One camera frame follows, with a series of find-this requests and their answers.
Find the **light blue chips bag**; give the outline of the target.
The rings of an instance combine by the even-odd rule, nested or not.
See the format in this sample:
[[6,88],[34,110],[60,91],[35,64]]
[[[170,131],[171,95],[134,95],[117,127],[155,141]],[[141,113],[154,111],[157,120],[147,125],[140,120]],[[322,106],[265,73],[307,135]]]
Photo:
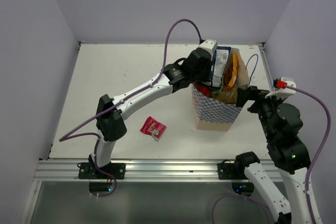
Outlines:
[[214,99],[225,103],[225,104],[232,104],[236,103],[237,101],[237,88],[231,88],[229,90],[221,90],[220,93],[214,96]]

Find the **dark blue snack packet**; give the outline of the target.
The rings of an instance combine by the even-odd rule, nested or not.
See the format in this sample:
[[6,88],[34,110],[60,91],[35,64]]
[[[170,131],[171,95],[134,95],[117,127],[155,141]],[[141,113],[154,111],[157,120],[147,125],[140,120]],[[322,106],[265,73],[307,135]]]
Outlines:
[[233,62],[231,47],[217,46],[212,56],[212,68],[209,86],[212,89],[218,90],[223,86],[224,74]]

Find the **red cookie snack bag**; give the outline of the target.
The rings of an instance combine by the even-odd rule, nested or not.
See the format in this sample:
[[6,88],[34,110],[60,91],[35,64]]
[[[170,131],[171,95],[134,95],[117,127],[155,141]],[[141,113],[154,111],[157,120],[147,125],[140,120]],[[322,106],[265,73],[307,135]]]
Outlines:
[[195,87],[202,95],[204,95],[206,97],[210,97],[211,91],[210,91],[209,87],[204,86],[202,84],[198,84],[198,83],[195,84]]

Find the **orange snack packet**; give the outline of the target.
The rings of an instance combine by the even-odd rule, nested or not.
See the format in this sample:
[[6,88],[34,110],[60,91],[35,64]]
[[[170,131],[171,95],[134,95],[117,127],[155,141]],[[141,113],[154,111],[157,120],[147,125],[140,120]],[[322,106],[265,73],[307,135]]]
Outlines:
[[238,76],[238,55],[236,52],[232,54],[232,63],[229,65],[227,71],[224,74],[224,85],[223,85],[223,90],[227,91],[233,88],[237,76]]

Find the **blue checkered paper bag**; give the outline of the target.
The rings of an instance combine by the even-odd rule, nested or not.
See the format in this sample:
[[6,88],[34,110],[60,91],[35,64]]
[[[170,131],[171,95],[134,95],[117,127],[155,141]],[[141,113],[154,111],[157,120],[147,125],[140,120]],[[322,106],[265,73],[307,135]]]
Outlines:
[[[247,62],[244,62],[239,49],[232,48],[230,54],[234,52],[238,55],[238,76],[234,84],[234,88],[247,89],[252,77],[256,71],[259,61],[258,54],[252,54]],[[206,83],[196,82],[210,88],[210,80]],[[214,97],[206,97],[202,95],[192,85],[192,100],[196,116],[196,128],[199,130],[228,131],[233,125],[242,108],[238,108],[236,103],[225,104],[214,99]]]

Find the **green Fox's candy bag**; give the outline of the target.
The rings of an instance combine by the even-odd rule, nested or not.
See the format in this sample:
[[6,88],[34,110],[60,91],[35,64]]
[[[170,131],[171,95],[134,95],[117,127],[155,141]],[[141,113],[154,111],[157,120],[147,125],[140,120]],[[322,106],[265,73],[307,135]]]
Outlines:
[[217,90],[216,89],[210,89],[209,90],[209,96],[214,97],[214,96],[220,94],[220,92],[221,92],[221,90],[219,90],[219,89],[217,89]]

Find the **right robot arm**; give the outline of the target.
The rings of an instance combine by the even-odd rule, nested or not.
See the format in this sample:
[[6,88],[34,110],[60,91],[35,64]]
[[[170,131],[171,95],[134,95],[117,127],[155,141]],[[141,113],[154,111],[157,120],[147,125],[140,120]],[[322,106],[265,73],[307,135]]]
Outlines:
[[[283,180],[286,195],[275,186],[254,152],[236,156],[234,172],[248,178],[259,191],[271,211],[275,223],[322,223],[311,186],[312,168],[320,155],[331,128],[331,116],[326,105],[316,96],[300,90],[292,81],[277,81],[275,91],[260,90],[250,86],[237,91],[237,107],[256,113],[267,140],[268,154]],[[315,99],[326,112],[327,129],[313,158],[298,133],[303,126],[300,111],[285,99],[296,92]]]

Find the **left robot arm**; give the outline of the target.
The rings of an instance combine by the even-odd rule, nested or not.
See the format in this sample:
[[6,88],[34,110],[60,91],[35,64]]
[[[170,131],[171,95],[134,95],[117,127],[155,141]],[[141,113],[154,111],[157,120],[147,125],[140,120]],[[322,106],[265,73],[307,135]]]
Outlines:
[[96,122],[100,140],[91,154],[92,174],[97,178],[107,176],[114,143],[127,132],[125,120],[161,97],[185,89],[195,81],[206,81],[211,72],[213,54],[214,49],[199,46],[183,59],[181,65],[178,62],[168,64],[163,74],[156,75],[138,88],[114,98],[102,96],[97,107],[99,117]]

